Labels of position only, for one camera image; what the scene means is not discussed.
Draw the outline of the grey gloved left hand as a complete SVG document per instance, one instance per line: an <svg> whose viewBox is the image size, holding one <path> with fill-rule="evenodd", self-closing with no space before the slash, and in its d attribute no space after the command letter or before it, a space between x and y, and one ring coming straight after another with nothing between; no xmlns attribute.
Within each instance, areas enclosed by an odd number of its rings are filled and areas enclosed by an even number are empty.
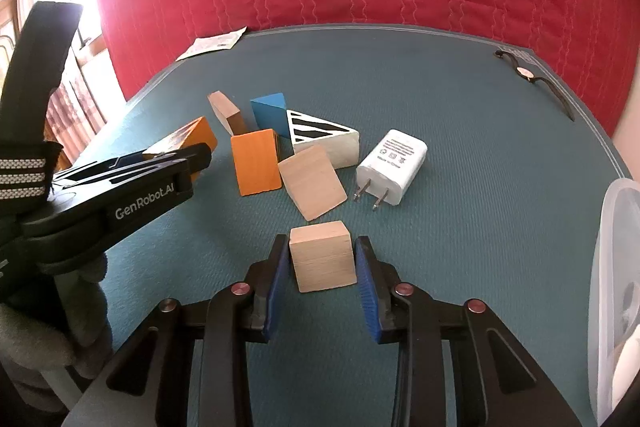
<svg viewBox="0 0 640 427"><path fill-rule="evenodd" d="M1 306L1 354L25 369L48 371L73 367L93 379L113 353L107 301L100 286L107 271L105 255L57 277L46 277L25 311Z"/></svg>

